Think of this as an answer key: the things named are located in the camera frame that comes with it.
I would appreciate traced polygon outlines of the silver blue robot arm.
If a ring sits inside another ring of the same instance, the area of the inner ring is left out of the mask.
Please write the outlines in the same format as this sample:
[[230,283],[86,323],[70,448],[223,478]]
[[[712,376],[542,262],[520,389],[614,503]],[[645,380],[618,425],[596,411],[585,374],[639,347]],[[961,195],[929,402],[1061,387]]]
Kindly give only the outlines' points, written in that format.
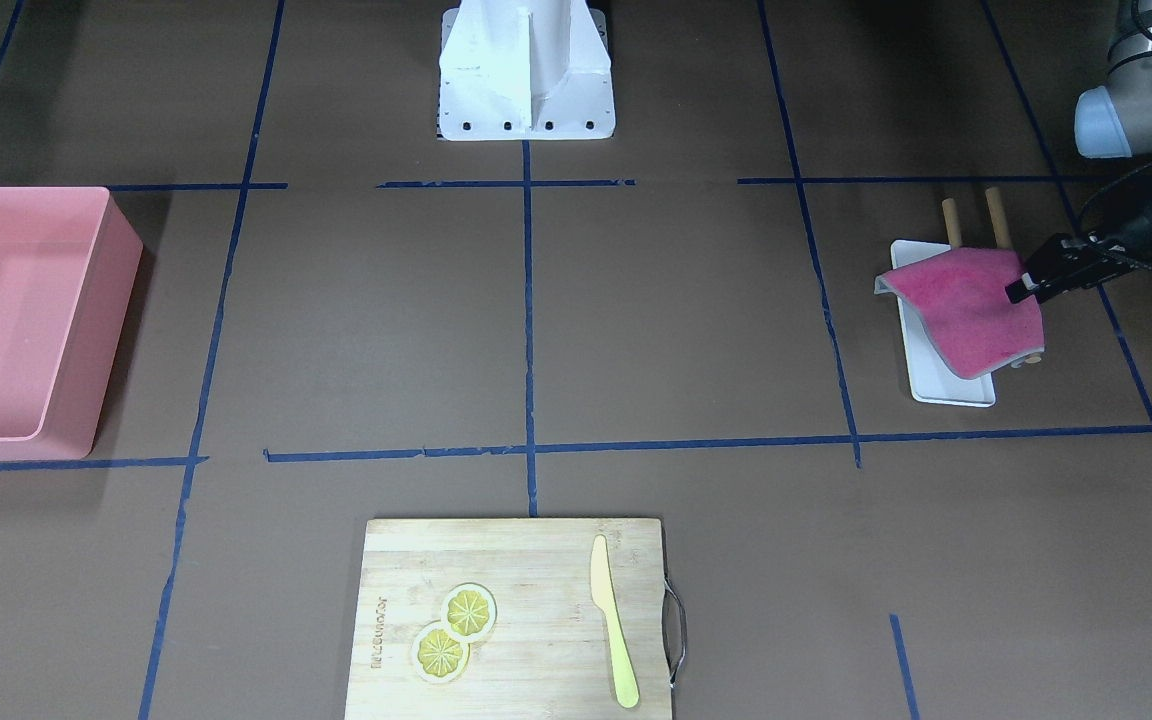
[[1055,234],[1021,264],[1007,300],[1043,304],[1132,272],[1152,274],[1152,1],[1121,1],[1107,76],[1076,103],[1074,131],[1087,159],[1144,158],[1079,209],[1075,229]]

